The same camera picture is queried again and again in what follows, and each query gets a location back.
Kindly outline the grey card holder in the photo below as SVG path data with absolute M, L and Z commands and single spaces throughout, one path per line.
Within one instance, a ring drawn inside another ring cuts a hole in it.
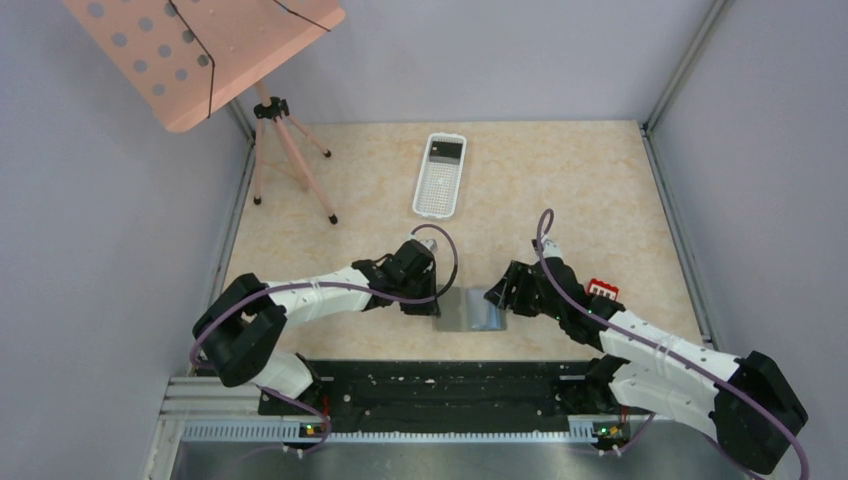
M 438 300 L 440 314 L 433 328 L 452 333 L 505 331 L 505 311 L 485 300 L 485 293 L 483 288 L 451 287 Z

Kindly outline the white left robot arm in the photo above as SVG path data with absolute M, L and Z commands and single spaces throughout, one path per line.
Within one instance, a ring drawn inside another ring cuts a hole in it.
M 357 260 L 335 272 L 292 282 L 237 277 L 195 323 L 195 353 L 229 388 L 245 384 L 282 394 L 297 413 L 319 404 L 318 376 L 297 353 L 278 348 L 289 329 L 343 312 L 399 304 L 407 315 L 438 313 L 433 240 L 405 241 L 378 260 Z

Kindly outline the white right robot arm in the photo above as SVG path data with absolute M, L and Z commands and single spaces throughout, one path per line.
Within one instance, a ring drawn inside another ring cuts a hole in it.
M 594 409 L 621 405 L 672 419 L 753 473 L 772 473 L 809 419 L 771 357 L 718 352 L 663 331 L 615 295 L 585 288 L 559 258 L 511 262 L 484 298 L 519 316 L 550 317 L 572 340 L 602 352 L 586 376 Z

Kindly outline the black card in tray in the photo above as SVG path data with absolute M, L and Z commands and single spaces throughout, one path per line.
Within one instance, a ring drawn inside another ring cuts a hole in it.
M 432 163 L 459 165 L 464 154 L 464 143 L 449 140 L 433 140 L 428 150 L 428 161 Z

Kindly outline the white perforated plastic tray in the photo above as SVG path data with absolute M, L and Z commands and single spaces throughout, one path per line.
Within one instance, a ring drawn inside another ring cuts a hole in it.
M 464 154 L 459 165 L 432 163 L 428 150 L 433 140 L 455 139 L 464 143 Z M 412 202 L 413 212 L 427 219 L 445 220 L 454 216 L 467 151 L 467 138 L 460 134 L 437 132 L 430 134 L 425 144 L 421 168 Z

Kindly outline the pink music stand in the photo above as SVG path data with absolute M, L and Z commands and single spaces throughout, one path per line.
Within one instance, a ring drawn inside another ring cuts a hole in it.
M 188 131 L 250 88 L 260 102 L 255 139 L 271 122 L 295 178 L 338 217 L 288 129 L 303 125 L 263 81 L 346 12 L 337 1 L 67 1 L 65 7 L 174 133 Z

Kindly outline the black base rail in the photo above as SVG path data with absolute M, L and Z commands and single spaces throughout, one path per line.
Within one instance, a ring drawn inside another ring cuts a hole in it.
M 603 392 L 599 361 L 315 360 L 307 405 L 335 434 L 566 432 L 580 415 L 638 413 Z

